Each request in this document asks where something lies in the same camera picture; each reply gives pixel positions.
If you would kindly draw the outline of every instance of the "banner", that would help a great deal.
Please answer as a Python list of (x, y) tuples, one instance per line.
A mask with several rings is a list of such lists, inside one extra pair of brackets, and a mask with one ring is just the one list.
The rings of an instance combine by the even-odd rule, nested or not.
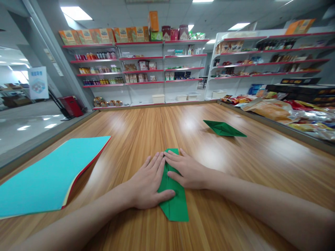
[(46, 77), (46, 67), (28, 69), (29, 90), (31, 99), (48, 99), (49, 90)]

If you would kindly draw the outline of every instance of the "left hand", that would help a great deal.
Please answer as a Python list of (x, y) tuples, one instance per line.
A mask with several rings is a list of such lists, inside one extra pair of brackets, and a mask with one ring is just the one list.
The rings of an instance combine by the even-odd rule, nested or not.
[(164, 172), (165, 159), (163, 157), (163, 152), (157, 152), (149, 163), (151, 158), (149, 156), (138, 172), (123, 184), (130, 196), (131, 207), (147, 209), (175, 196), (176, 193), (173, 190), (157, 193)]

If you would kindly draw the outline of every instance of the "green paper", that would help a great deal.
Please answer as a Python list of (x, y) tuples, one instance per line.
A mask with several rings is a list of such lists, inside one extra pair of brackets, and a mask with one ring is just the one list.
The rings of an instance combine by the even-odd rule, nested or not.
[[(179, 154), (178, 149), (167, 149), (166, 152), (169, 150), (175, 154)], [(158, 192), (172, 189), (176, 192), (176, 195), (171, 200), (160, 203), (159, 206), (170, 221), (188, 221), (185, 190), (177, 181), (171, 179), (168, 176), (168, 171), (173, 171), (180, 174), (176, 169), (165, 162), (162, 182)]]
[(233, 136), (233, 137), (246, 137), (245, 134), (236, 130), (232, 126), (224, 122), (204, 120), (204, 122), (217, 134), (220, 136)]

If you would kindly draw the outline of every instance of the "red box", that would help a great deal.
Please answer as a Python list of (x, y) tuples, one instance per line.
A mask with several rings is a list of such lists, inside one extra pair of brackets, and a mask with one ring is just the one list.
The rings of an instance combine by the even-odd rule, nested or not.
[(58, 99), (71, 116), (80, 117), (84, 115), (73, 96), (60, 97)]
[(171, 41), (173, 41), (173, 40), (179, 40), (179, 31), (178, 31), (178, 29), (172, 28), (170, 32), (171, 32)]

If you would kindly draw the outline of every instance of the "white storage box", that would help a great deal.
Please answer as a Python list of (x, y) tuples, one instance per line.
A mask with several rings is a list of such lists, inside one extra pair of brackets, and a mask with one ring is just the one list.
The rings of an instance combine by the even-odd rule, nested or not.
[(187, 95), (187, 100), (197, 100), (200, 93), (198, 92), (189, 92)]
[(165, 102), (165, 95), (164, 94), (157, 94), (152, 96), (152, 100), (154, 104), (160, 104)]
[(186, 101), (187, 95), (186, 94), (181, 94), (177, 96), (177, 101)]
[(242, 38), (242, 37), (257, 37), (257, 31), (235, 31), (235, 32), (228, 32), (227, 34), (223, 35), (221, 37), (221, 39)]
[(223, 98), (226, 95), (224, 91), (213, 91), (212, 98)]

